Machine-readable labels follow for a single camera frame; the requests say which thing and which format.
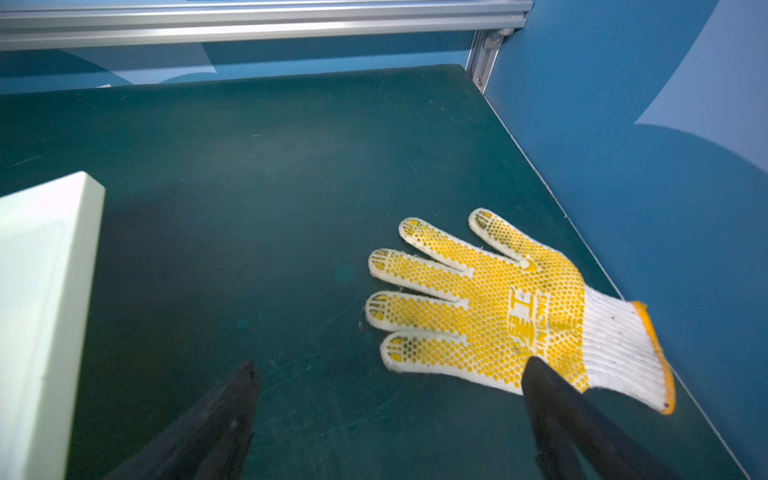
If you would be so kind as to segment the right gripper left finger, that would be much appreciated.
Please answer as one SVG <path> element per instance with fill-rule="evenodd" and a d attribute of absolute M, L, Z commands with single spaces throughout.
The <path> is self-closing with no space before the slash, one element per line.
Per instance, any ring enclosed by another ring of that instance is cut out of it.
<path fill-rule="evenodd" d="M 239 479 L 250 448 L 260 392 L 254 363 L 239 365 L 107 477 Z"/>

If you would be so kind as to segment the cream plastic wrap dispenser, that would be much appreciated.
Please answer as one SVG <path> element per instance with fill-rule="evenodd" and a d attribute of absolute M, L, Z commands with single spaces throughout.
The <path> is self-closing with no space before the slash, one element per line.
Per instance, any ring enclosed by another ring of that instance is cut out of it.
<path fill-rule="evenodd" d="M 104 187 L 73 173 L 1 199 L 1 476 L 66 472 Z"/>

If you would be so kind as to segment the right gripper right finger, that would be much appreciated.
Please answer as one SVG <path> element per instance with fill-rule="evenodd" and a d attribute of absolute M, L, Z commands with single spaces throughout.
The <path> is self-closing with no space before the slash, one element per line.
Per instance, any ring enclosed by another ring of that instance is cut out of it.
<path fill-rule="evenodd" d="M 545 479 L 584 479 L 583 457 L 602 479 L 678 479 L 539 357 L 521 386 Z"/>

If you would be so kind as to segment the yellow white work glove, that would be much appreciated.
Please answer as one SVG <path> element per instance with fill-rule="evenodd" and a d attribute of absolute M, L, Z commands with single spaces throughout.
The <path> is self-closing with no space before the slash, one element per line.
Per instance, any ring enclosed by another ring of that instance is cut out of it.
<path fill-rule="evenodd" d="M 482 247 L 409 217 L 399 233 L 413 254 L 369 256 L 372 276 L 388 284 L 365 305 L 368 323 L 386 332 L 388 369 L 521 394 L 535 357 L 579 392 L 611 390 L 673 413 L 674 375 L 644 304 L 590 287 L 563 253 L 492 211 L 474 210 L 468 224 Z"/>

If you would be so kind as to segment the aluminium frame back bar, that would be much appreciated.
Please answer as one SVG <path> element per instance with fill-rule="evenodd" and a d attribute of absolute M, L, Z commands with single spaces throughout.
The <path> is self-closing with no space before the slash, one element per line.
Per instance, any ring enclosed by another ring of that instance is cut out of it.
<path fill-rule="evenodd" d="M 513 31 L 530 1 L 236 1 L 1 8 L 4 51 Z"/>

